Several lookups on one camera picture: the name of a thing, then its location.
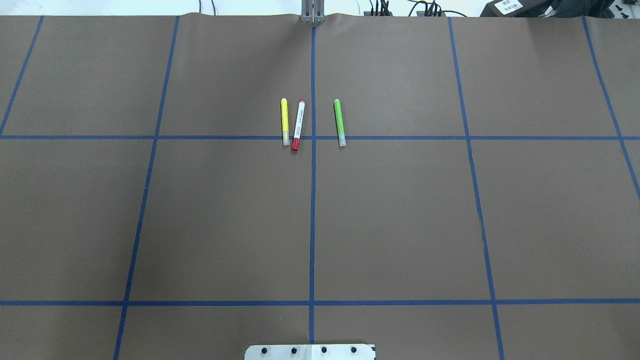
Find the yellow marker pen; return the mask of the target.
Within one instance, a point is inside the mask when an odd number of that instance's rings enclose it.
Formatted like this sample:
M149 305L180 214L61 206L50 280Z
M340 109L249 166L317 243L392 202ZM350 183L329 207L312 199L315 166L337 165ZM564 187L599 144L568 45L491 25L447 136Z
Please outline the yellow marker pen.
M281 98L279 102L280 109L280 118L281 118L281 135L282 135L282 146L290 146L290 117L289 117L289 107L288 100L286 98Z

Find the green marker pen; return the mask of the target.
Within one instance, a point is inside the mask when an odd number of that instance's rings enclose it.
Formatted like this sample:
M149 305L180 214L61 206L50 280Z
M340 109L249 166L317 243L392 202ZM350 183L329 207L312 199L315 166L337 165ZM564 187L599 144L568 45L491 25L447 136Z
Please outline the green marker pen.
M333 101L333 109L334 109L334 119L336 123L338 145L339 147L343 148L346 146L346 133L345 133L345 123L344 123L344 117L343 117L342 103L340 99L335 99Z

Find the red and white marker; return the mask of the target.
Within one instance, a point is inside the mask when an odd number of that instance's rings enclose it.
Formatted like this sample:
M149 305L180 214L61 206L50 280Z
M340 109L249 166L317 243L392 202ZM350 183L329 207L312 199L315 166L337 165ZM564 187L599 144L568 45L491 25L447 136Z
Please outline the red and white marker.
M295 113L294 136L292 138L291 146L290 146L290 150L292 152L297 152L300 147L305 112L306 112L306 101L302 99L298 102L297 110Z

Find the white metal mount base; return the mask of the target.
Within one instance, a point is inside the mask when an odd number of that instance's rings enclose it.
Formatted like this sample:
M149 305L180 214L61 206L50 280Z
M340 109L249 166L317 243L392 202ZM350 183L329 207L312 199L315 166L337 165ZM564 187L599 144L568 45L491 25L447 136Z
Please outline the white metal mount base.
M249 346L245 360L375 360L375 346L364 343L261 344Z

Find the grey metal post bracket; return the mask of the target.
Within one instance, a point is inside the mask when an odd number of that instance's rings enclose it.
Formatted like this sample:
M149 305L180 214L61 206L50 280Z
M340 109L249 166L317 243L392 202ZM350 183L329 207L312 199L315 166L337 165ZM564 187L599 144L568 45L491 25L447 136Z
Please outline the grey metal post bracket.
M324 0L301 0L301 22L320 25L326 21Z

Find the black labelled box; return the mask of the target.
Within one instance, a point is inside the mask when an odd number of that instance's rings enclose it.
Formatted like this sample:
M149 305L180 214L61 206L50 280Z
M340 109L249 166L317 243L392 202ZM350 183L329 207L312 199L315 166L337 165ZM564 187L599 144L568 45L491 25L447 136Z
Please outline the black labelled box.
M553 0L492 0L485 4L481 18L537 18L545 14Z

